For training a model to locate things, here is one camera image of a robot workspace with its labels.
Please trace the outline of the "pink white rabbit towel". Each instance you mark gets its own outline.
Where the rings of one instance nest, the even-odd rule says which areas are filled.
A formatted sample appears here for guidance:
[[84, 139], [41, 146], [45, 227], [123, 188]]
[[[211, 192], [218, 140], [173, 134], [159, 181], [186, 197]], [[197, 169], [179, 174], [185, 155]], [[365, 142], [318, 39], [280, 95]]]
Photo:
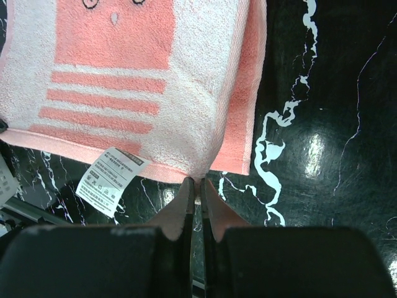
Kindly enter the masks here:
[[136, 176], [247, 175], [265, 1], [2, 1], [1, 140], [89, 163], [113, 217]]

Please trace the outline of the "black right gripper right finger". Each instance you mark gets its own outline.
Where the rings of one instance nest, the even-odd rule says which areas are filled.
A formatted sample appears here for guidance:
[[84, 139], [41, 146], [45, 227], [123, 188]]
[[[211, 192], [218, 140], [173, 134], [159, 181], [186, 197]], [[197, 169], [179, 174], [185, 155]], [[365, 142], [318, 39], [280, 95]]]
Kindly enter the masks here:
[[207, 297], [394, 297], [371, 241], [339, 227], [260, 227], [247, 223], [203, 179]]

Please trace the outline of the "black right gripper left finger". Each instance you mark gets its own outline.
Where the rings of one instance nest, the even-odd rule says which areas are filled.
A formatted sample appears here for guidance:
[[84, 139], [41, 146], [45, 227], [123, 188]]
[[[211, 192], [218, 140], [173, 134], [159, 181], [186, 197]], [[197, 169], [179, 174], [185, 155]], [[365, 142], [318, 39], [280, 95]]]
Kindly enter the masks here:
[[2, 297], [190, 297], [194, 182], [142, 225], [36, 225], [1, 258]]

